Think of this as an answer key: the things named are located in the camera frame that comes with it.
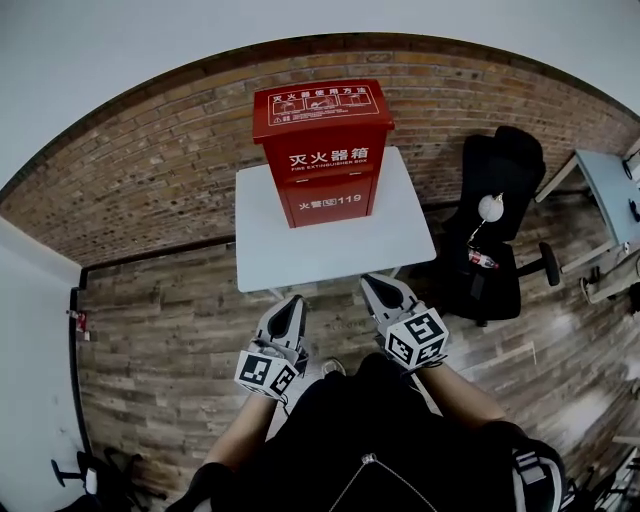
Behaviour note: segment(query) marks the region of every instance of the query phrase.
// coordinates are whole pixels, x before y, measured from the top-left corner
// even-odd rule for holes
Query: white table
[[[615,155],[595,153],[577,149],[575,155],[567,162],[549,183],[536,196],[536,202],[542,201],[549,192],[556,188],[563,179],[576,167],[579,167],[591,187],[610,238],[600,247],[580,256],[564,265],[563,273],[587,263],[602,253],[625,242],[640,240],[640,223],[633,218],[629,208],[629,200],[635,201],[640,210],[640,191],[637,185],[627,178],[622,167],[622,159]]]
[[[236,176],[236,258],[241,292],[336,279],[436,257],[400,152],[384,150],[373,213],[289,228],[268,165]]]

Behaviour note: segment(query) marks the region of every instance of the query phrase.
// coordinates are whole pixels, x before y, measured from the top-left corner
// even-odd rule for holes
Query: red object on wall
[[[257,92],[253,141],[264,145],[289,227],[370,215],[393,128],[376,80]]]

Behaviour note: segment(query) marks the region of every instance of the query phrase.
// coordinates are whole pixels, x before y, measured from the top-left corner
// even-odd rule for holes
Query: beige pants
[[[640,282],[640,258],[632,255],[618,266],[600,276],[600,281],[587,285],[589,302],[595,304],[601,300],[620,293],[632,284]]]

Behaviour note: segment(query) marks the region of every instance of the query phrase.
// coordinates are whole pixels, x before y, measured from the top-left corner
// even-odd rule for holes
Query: forearm
[[[492,397],[443,364],[416,372],[431,398],[442,412],[470,428],[504,419],[505,413]]]
[[[251,393],[236,419],[214,443],[205,464],[219,462],[238,469],[264,444],[276,405],[272,398]]]

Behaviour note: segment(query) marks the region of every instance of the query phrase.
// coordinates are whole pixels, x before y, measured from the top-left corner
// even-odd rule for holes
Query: white marker cube
[[[242,350],[234,380],[252,393],[280,399],[296,375],[286,359]]]
[[[449,331],[434,308],[418,313],[387,329],[384,348],[407,370],[440,354]]]

